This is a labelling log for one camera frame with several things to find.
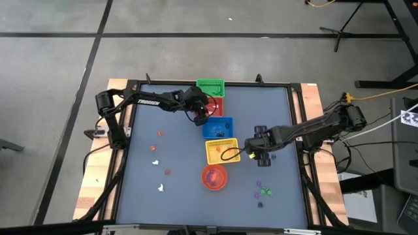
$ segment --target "wooden frame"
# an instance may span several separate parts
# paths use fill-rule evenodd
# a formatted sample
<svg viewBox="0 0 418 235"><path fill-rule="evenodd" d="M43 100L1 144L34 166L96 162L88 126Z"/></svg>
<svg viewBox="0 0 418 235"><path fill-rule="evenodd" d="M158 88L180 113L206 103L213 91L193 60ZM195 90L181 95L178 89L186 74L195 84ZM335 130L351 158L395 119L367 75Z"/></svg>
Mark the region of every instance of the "wooden frame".
<svg viewBox="0 0 418 235"><path fill-rule="evenodd" d="M110 79L108 83L108 89L125 89L127 85L127 79ZM305 106L305 113L307 119L316 118L323 114L321 100L319 98L319 91L316 84L301 84L302 96ZM297 115L297 121L301 122L300 108L298 105L298 96L296 92L293 92L293 99L295 104L295 110ZM121 102L121 98L115 97L115 104ZM131 114L130 106L126 111L125 125L128 124ZM108 143L106 138L98 138L93 141L91 149L96 149ZM327 144L324 144L323 149L331 150L331 147ZM78 195L78 200L76 208L74 211L73 218L78 219L83 216L88 209L94 204L98 199L103 189L105 188L106 175L108 173L110 165L110 156L112 150L110 148L101 149L95 153L92 153L89 156L86 165L86 173L84 174L83 182L80 188L80 194ZM115 169L119 167L120 158L123 154L123 151L118 151L116 159ZM330 206L331 210L338 216L338 218L345 224L348 225L348 219L346 215L346 209L344 207L344 201L341 194L340 184L338 183L338 176L335 168L335 162L333 157L324 151L320 151L315 154L315 164L317 168L317 177L319 180L319 187L321 190L321 195ZM113 207L114 193L110 194L107 204L106 212L104 219L110 219L110 213ZM319 213L317 210L317 204L315 199L310 194L310 206L312 209L313 223L319 225Z"/></svg>

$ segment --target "gray floor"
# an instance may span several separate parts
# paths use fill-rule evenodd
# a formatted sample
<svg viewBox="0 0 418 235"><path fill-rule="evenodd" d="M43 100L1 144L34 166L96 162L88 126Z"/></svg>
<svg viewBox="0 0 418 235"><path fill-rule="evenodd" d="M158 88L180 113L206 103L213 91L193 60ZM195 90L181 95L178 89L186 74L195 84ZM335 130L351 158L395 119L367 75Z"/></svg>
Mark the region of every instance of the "gray floor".
<svg viewBox="0 0 418 235"><path fill-rule="evenodd" d="M418 28L401 1L391 1L418 46ZM0 31L96 32L105 0L0 0ZM339 28L355 4L311 8L303 1L114 0L106 32L320 33ZM383 5L364 4L347 27L354 33L395 33ZM27 225L45 181L59 137L81 81L93 39L0 38L0 138L26 147L0 151L0 227ZM324 105L343 91L365 97L383 90L356 89L354 80L390 80L413 65L398 40L308 39L103 39L84 94L57 182L47 223L70 221L82 180L82 158L91 141L82 132L97 119L94 95L109 78L194 80L223 78L268 82L309 82L319 86ZM397 94L414 97L416 91ZM358 102L372 121L389 112L384 97ZM385 127L351 143L389 140ZM359 148L374 170L392 166L390 146ZM346 156L336 144L338 159ZM353 152L351 168L369 173Z"/></svg>

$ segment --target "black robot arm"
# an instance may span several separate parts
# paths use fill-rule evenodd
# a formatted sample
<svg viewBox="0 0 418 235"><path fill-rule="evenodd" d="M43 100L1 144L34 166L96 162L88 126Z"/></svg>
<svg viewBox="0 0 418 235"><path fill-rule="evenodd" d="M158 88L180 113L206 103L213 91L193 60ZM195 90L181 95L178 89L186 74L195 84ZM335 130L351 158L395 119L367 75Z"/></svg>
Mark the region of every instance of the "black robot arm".
<svg viewBox="0 0 418 235"><path fill-rule="evenodd" d="M343 104L323 116L293 126L256 126L254 138L245 141L245 150L257 160L258 166L270 166L268 152L284 148L296 138L303 136L304 150L320 148L324 140L342 131L359 131L367 122L360 108Z"/></svg>
<svg viewBox="0 0 418 235"><path fill-rule="evenodd" d="M115 106L113 96L123 97L119 105ZM127 147L127 137L123 127L118 125L116 114L130 104L143 104L158 106L168 112L184 111L194 112L196 116L193 122L196 126L207 122L206 105L208 97L199 87L190 87L187 91L182 90L165 92L162 94L135 91L132 89L109 89L96 95L96 105L99 115L107 122L109 131L109 144L112 149L124 149Z"/></svg>

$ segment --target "tripod stand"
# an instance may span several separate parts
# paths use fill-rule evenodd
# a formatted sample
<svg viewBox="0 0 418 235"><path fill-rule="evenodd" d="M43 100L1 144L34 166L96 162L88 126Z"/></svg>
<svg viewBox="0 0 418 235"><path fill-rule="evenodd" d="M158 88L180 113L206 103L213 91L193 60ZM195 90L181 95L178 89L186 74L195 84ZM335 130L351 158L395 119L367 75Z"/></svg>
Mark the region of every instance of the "tripod stand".
<svg viewBox="0 0 418 235"><path fill-rule="evenodd" d="M338 51L338 46L340 45L341 38L348 39L348 38L350 38L350 37L352 37L354 35L353 33L346 33L346 32L344 32L344 29L346 28L346 26L350 22L350 20L354 17L354 15L357 13L357 11L361 7L361 5L363 5L363 2L361 2L357 6L357 8L351 14L350 18L348 18L347 22L344 24L344 26L340 30L329 29L329 28L326 28L326 27L319 27L319 29L322 30L322 31L329 31L333 35L337 34L337 38L336 38L335 46L334 46L334 52L337 52Z"/></svg>

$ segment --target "yellow cable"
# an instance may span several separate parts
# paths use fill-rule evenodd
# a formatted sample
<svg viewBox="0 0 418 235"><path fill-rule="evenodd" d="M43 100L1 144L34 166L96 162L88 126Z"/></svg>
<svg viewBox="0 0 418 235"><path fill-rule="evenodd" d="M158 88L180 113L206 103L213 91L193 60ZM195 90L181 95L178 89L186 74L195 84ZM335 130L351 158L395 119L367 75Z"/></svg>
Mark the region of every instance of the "yellow cable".
<svg viewBox="0 0 418 235"><path fill-rule="evenodd" d="M412 86L405 87L405 88L402 88L402 89L397 89L396 91L389 91L389 92L385 92L385 93L382 93L382 94L379 94L379 95L372 95L370 97L364 97L364 98L355 98L355 97L352 97L349 93L347 93L347 102L350 103L351 101L365 101L365 100L368 100L368 99L378 98L378 97L393 94L393 93L396 93L396 92L399 92L399 91L405 91L407 89L411 89L411 88L416 87L416 86L418 86L418 84L414 84Z"/></svg>
<svg viewBox="0 0 418 235"><path fill-rule="evenodd" d="M311 2L309 2L309 1L306 1L309 5L311 5L311 6L313 6L313 7L325 7L325 6L327 6L327 5L329 5L329 4L331 4L331 3L333 3L333 2L335 2L336 0L332 0L331 2L328 2L328 3L325 3L324 5L314 5L314 4L312 4Z"/></svg>

